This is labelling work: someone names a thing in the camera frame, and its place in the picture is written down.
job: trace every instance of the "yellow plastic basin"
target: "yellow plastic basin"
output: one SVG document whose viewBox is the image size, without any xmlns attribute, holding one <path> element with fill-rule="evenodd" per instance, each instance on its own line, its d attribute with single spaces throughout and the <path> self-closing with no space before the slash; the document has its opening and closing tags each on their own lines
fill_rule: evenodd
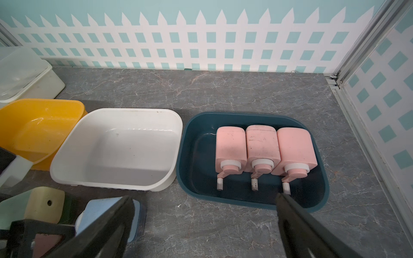
<svg viewBox="0 0 413 258">
<path fill-rule="evenodd" d="M 50 170 L 56 152 L 87 114 L 77 100 L 20 99 L 0 109 L 0 147 Z"/>
</svg>

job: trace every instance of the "teal tray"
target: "teal tray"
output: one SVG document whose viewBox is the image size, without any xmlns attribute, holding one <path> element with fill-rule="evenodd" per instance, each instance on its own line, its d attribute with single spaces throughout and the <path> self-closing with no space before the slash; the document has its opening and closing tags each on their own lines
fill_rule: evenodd
<svg viewBox="0 0 413 258">
<path fill-rule="evenodd" d="M 297 127 L 308 130 L 302 123 L 287 116 L 268 114 L 239 114 L 204 112 L 186 124 L 180 143 L 176 177 L 179 185 L 190 196 L 253 208 L 276 210 L 275 197 L 282 192 L 281 177 L 262 175 L 257 192 L 251 190 L 251 173 L 229 175 L 224 178 L 224 189 L 216 189 L 215 146 L 216 131 L 221 126 L 269 125 L 275 129 Z M 290 183 L 291 197 L 308 212 L 322 208 L 328 199 L 327 175 L 316 142 L 311 135 L 318 165 L 306 178 Z"/>
</svg>

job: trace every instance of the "white plastic basin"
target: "white plastic basin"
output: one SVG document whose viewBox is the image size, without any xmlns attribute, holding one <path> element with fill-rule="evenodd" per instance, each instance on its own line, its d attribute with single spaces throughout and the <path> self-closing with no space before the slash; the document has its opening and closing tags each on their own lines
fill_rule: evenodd
<svg viewBox="0 0 413 258">
<path fill-rule="evenodd" d="M 54 99 L 64 88 L 52 66 L 28 47 L 0 48 L 0 108 L 18 99 Z"/>
<path fill-rule="evenodd" d="M 97 109 L 66 138 L 50 174 L 67 185 L 161 191 L 176 177 L 181 135 L 169 109 Z"/>
</svg>

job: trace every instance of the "pink soap dispenser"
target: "pink soap dispenser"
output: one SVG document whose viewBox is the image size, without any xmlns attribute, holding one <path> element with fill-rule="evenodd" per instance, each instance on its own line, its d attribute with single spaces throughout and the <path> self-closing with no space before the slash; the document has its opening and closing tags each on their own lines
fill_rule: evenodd
<svg viewBox="0 0 413 258">
<path fill-rule="evenodd" d="M 250 125 L 247 135 L 247 164 L 245 172 L 251 172 L 251 187 L 258 191 L 258 178 L 269 174 L 281 161 L 277 131 L 268 125 Z"/>
<path fill-rule="evenodd" d="M 284 193 L 290 193 L 290 182 L 296 178 L 304 178 L 311 169 L 317 166 L 316 153 L 310 133 L 302 128 L 284 127 L 277 131 L 280 146 L 281 162 L 271 172 L 282 179 Z"/>
<path fill-rule="evenodd" d="M 240 127 L 223 126 L 216 132 L 215 171 L 218 174 L 216 188 L 223 189 L 223 178 L 241 174 L 247 163 L 245 131 Z"/>
</svg>

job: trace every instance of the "countertop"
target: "countertop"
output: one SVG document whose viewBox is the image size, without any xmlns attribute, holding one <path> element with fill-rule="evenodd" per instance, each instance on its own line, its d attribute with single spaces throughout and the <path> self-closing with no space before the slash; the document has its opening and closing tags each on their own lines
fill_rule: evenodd
<svg viewBox="0 0 413 258">
<path fill-rule="evenodd" d="M 312 132 L 330 183 L 327 204 L 312 215 L 363 257 L 413 253 L 382 188 L 364 157 L 322 74 L 54 68 L 66 84 L 58 99 L 82 101 L 88 112 L 103 107 L 163 108 L 184 125 L 204 111 L 290 116 Z M 125 257 L 285 257 L 276 211 L 203 201 L 177 180 L 160 192 L 104 189 L 55 183 L 31 170 L 2 193 L 37 186 L 79 199 L 131 195 L 147 207 L 145 235 L 127 245 Z"/>
</svg>

